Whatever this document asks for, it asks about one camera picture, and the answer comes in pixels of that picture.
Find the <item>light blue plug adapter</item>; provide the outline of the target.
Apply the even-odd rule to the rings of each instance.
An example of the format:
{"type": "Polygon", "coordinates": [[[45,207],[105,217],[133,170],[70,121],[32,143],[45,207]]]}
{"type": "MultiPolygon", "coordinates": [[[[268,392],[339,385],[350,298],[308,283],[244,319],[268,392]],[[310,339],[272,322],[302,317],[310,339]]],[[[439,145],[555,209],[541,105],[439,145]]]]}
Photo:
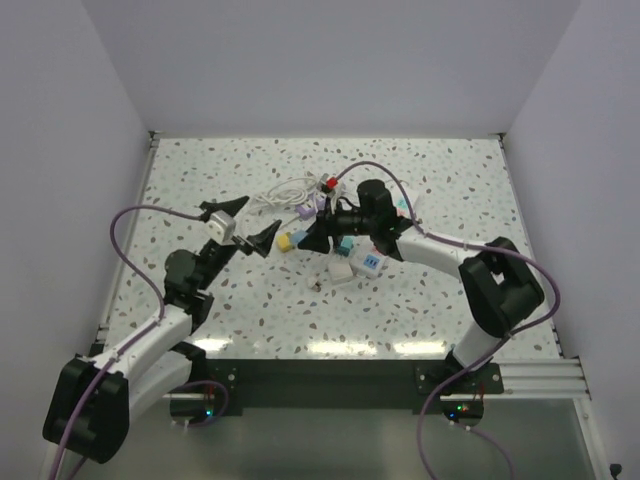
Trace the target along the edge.
{"type": "Polygon", "coordinates": [[[291,234],[291,242],[295,248],[306,238],[307,232],[304,230],[298,230],[291,234]]]}

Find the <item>teal plug adapter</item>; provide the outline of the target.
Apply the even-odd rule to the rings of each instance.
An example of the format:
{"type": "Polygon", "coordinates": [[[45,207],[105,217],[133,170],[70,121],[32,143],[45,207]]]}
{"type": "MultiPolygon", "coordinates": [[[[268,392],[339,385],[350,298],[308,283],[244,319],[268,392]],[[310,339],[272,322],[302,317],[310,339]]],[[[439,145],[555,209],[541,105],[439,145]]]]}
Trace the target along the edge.
{"type": "Polygon", "coordinates": [[[348,258],[354,248],[354,240],[351,237],[343,237],[339,245],[335,248],[335,252],[344,258],[348,258]]]}

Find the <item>yellow plug adapter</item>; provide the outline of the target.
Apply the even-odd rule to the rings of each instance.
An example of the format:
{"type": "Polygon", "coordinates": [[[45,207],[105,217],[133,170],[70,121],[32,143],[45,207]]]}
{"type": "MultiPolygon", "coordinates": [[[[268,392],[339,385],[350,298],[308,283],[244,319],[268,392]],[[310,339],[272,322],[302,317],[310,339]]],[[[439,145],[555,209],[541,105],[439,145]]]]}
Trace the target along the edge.
{"type": "Polygon", "coordinates": [[[282,253],[289,252],[295,248],[295,243],[289,232],[282,233],[276,238],[276,246],[282,253]]]}

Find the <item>white multicolour power strip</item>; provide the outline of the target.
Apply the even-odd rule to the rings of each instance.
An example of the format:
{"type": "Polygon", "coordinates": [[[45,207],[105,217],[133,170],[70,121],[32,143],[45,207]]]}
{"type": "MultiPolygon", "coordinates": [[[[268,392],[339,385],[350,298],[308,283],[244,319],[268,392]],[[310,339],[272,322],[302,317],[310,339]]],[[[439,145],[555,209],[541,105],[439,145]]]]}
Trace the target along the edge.
{"type": "Polygon", "coordinates": [[[377,278],[389,257],[399,260],[397,240],[412,226],[407,202],[400,200],[381,180],[366,180],[357,187],[356,236],[359,242],[351,260],[352,269],[360,276],[377,278]]]}

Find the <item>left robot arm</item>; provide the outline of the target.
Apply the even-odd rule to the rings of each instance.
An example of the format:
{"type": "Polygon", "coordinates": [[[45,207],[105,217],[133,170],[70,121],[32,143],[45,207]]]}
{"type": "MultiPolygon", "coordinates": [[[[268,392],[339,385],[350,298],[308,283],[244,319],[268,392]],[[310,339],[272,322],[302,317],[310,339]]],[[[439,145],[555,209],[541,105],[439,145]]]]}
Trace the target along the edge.
{"type": "Polygon", "coordinates": [[[134,418],[163,395],[202,388],[230,400],[228,387],[210,375],[205,351],[187,339],[207,320],[214,303],[207,290],[231,259],[271,251],[279,221],[254,235],[235,232],[235,216],[248,201],[203,202],[193,219],[209,238],[197,252],[178,249],[167,256],[163,284],[151,287],[158,309],[111,348],[64,365],[44,421],[45,440],[104,463],[122,446],[134,418]]]}

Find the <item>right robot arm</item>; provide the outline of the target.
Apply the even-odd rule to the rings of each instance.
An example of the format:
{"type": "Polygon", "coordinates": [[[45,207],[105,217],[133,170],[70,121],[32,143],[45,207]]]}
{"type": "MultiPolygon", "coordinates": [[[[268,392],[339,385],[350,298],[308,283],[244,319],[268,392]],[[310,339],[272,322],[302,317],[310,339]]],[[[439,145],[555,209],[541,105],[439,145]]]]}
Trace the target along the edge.
{"type": "Polygon", "coordinates": [[[455,237],[428,233],[417,221],[404,187],[397,188],[404,206],[397,206],[386,184],[361,182],[358,202],[327,191],[325,206],[308,229],[308,249],[327,253],[344,236],[365,236],[383,255],[423,265],[459,280],[472,315],[471,326],[445,359],[445,379],[459,393],[481,380],[488,362],[512,331],[544,301],[543,289],[525,257],[507,238],[470,244],[455,237]]]}

